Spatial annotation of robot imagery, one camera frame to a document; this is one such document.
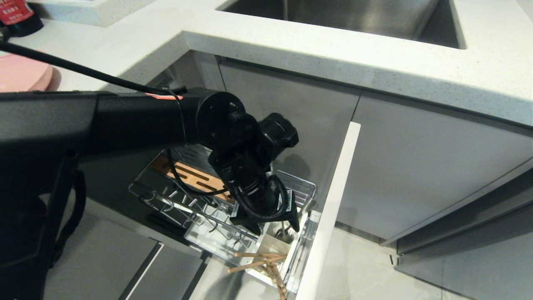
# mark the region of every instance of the stainless steel sink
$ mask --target stainless steel sink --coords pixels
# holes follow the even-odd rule
[[[450,0],[238,0],[224,11],[460,48]]]

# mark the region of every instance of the pink cutting board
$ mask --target pink cutting board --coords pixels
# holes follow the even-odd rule
[[[0,93],[44,91],[52,79],[52,66],[22,56],[0,56]]]

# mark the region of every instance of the white drawer edge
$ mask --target white drawer edge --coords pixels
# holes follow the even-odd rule
[[[353,152],[356,149],[360,129],[361,125],[354,122],[350,122],[348,126],[341,154],[338,157],[337,167],[335,168],[332,183],[326,197],[326,203],[324,204],[322,216],[314,237],[313,246],[309,253],[308,263],[305,266],[300,288],[296,294],[296,300],[312,300],[315,298],[320,273],[324,265],[329,240],[341,205],[342,194],[344,193],[344,186],[348,179]]]

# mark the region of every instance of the cabinet door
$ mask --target cabinet door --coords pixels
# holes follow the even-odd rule
[[[258,120],[281,113],[298,130],[300,142],[282,152],[276,167],[315,183],[321,207],[360,92],[235,62],[222,63],[220,71],[246,112]]]
[[[338,221],[388,243],[531,168],[531,138],[363,94]]]

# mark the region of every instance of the kitchen counter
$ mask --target kitchen counter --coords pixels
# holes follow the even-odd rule
[[[147,83],[189,50],[533,125],[533,23],[509,0],[454,0],[466,49],[219,11],[234,0],[157,0],[103,28],[45,20],[13,43]],[[119,91],[60,70],[59,90]]]

